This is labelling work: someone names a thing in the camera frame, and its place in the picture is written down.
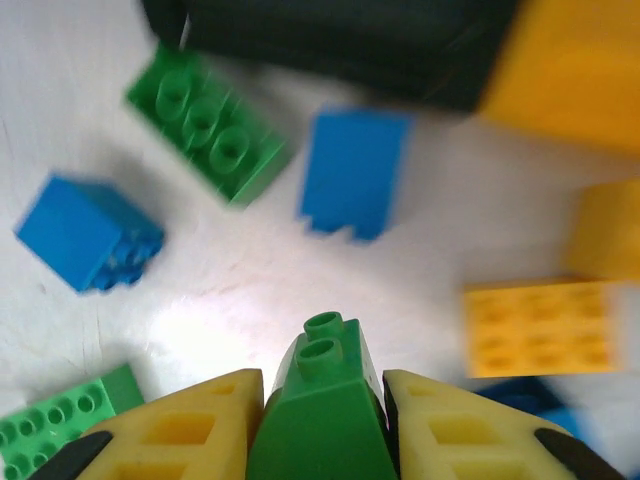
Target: blue lego brick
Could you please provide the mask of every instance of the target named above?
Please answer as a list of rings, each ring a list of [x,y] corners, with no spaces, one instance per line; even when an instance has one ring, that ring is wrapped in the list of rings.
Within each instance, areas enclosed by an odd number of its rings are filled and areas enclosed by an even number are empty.
[[[52,175],[16,236],[78,292],[133,285],[164,232],[108,183]]]
[[[374,240],[388,226],[411,118],[367,110],[318,116],[300,214],[311,229]]]
[[[514,378],[475,393],[560,425],[591,446],[591,442],[585,438],[585,432],[578,425],[576,414],[538,377]]]

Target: white table surface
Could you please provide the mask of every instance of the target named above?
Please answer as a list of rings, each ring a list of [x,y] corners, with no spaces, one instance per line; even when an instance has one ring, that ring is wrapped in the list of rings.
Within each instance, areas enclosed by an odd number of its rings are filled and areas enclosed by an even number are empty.
[[[301,149],[237,211],[123,105],[154,48],[135,2],[1,0],[0,46],[2,413],[124,361],[148,400],[243,367],[262,368],[269,391],[303,321],[326,310],[361,319],[378,373],[404,368],[475,388],[460,286],[561,273],[578,189],[638,170],[422,112],[396,224],[362,246],[345,232],[308,235],[295,218],[309,120],[323,104],[358,100],[355,89],[277,70],[245,75]],[[113,179],[165,226],[166,247],[134,288],[78,296],[16,241],[13,227],[52,169]],[[551,381],[628,472],[640,467],[640,296],[617,293],[626,371]]]

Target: green sloped brick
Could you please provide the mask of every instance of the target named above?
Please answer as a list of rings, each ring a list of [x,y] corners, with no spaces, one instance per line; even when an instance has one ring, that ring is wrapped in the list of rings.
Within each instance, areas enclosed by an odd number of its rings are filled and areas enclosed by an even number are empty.
[[[358,320],[304,324],[249,454],[248,480],[397,480],[379,385]]]
[[[250,203],[291,160],[284,140],[194,53],[160,46],[126,96],[230,203]]]
[[[6,480],[29,477],[68,442],[144,399],[129,365],[0,420]]]

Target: yellow lego brick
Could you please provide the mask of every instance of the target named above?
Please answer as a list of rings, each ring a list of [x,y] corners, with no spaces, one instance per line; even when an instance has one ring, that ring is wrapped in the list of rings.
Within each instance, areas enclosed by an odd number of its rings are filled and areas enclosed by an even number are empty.
[[[474,287],[464,303],[473,377],[617,369],[606,282]]]
[[[384,380],[402,480],[575,480],[534,436],[559,426],[403,370]]]
[[[640,154],[640,2],[528,0],[481,102],[497,123]]]
[[[113,440],[78,480],[244,480],[263,410],[260,370],[160,398],[89,430]]]
[[[587,188],[569,240],[566,267],[590,277],[640,281],[639,220],[640,181]]]

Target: green lego brick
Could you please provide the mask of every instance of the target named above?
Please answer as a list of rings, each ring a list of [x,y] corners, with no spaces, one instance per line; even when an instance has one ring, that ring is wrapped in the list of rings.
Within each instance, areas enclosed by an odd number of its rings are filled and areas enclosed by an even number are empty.
[[[309,319],[281,364],[247,480],[397,480],[358,320]]]
[[[230,203],[250,203],[291,159],[282,137],[194,53],[160,46],[127,99]]]
[[[85,430],[143,403],[131,368],[124,365],[1,419],[5,479],[29,477]]]

